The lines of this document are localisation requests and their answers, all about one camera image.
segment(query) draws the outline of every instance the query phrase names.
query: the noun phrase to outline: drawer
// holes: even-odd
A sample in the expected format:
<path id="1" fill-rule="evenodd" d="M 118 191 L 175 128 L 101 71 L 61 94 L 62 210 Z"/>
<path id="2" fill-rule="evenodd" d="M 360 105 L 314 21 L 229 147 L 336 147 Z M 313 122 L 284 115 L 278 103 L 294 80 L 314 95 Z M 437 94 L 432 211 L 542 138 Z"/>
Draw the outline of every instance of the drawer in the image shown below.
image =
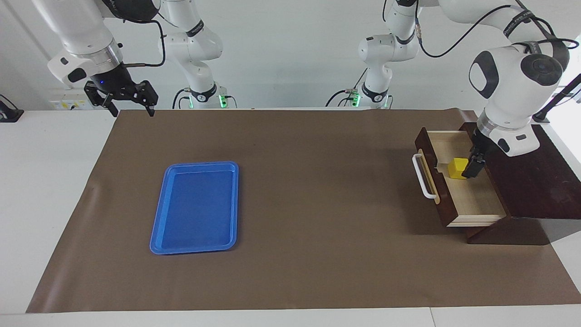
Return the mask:
<path id="1" fill-rule="evenodd" d="M 472 141 L 466 131 L 427 131 L 416 141 L 413 164 L 425 197 L 434 200 L 440 220 L 447 227 L 488 227 L 507 216 L 488 173 L 458 180 L 450 178 L 448 164 L 466 158 Z"/>

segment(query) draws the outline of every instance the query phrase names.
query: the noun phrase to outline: yellow cube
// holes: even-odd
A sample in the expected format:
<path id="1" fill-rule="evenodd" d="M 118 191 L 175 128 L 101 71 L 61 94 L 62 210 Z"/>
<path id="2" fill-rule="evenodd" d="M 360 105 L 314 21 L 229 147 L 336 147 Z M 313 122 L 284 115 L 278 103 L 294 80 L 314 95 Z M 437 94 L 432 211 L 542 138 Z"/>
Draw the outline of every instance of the yellow cube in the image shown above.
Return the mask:
<path id="1" fill-rule="evenodd" d="M 462 176 L 466 166 L 468 166 L 468 159 L 454 158 L 452 162 L 448 163 L 448 173 L 450 174 L 450 178 L 467 179 L 466 177 Z"/>

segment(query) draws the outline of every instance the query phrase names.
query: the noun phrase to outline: white handle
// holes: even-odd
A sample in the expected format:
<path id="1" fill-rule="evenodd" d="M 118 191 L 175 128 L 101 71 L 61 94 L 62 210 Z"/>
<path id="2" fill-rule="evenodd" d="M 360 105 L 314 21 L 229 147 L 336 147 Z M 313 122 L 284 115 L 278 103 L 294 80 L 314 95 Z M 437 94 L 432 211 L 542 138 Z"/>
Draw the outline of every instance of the white handle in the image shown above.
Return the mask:
<path id="1" fill-rule="evenodd" d="M 413 157 L 411 157 L 411 161 L 414 163 L 415 173 L 416 173 L 416 175 L 418 175 L 419 186 L 422 188 L 422 193 L 424 194 L 424 196 L 426 198 L 434 200 L 435 198 L 437 198 L 437 195 L 431 194 L 430 192 L 428 192 L 428 188 L 426 187 L 426 184 L 424 182 L 424 178 L 422 177 L 421 168 L 419 167 L 419 164 L 418 164 L 418 159 L 421 159 L 421 158 L 422 158 L 422 155 L 419 153 L 416 153 L 416 154 L 414 154 Z"/>

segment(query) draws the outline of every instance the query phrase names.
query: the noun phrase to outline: tabletop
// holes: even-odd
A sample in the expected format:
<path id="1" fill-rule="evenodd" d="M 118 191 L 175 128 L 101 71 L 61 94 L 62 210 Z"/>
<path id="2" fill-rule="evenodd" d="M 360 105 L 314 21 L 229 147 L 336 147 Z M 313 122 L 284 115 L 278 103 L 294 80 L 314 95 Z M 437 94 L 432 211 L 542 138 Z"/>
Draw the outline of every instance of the tabletop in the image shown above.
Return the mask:
<path id="1" fill-rule="evenodd" d="M 29 111 L 16 124 L 0 125 L 0 326 L 577 326 L 581 320 L 581 305 L 24 314 L 113 123 L 107 111 Z M 570 130 L 554 127 L 544 128 L 581 176 L 581 152 L 567 148 Z M 581 233 L 553 247 L 580 288 Z"/>

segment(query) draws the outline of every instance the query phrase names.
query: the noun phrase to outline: blue tray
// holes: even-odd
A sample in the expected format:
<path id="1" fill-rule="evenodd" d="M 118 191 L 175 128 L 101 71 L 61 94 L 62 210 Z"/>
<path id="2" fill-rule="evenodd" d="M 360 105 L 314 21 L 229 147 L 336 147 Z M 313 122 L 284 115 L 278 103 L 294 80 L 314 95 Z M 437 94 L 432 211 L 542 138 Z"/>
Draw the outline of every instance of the blue tray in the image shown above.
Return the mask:
<path id="1" fill-rule="evenodd" d="M 238 165 L 181 163 L 167 168 L 149 248 L 155 254 L 224 251 L 236 243 Z"/>

